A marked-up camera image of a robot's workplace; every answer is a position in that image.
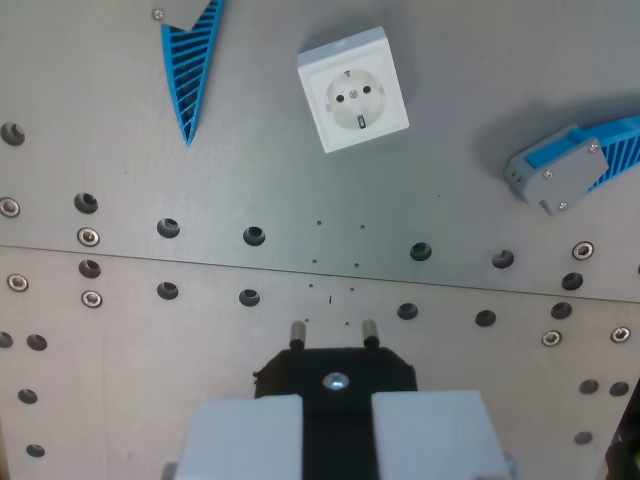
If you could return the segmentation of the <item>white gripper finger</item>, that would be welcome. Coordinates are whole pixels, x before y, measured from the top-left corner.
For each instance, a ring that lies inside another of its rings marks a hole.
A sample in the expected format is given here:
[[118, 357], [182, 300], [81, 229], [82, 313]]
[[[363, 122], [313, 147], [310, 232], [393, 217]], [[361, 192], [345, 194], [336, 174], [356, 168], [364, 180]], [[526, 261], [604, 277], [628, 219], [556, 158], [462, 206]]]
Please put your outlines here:
[[509, 479], [481, 393], [380, 392], [372, 418], [381, 479]]
[[301, 479], [303, 400], [298, 395], [200, 404], [177, 479]]

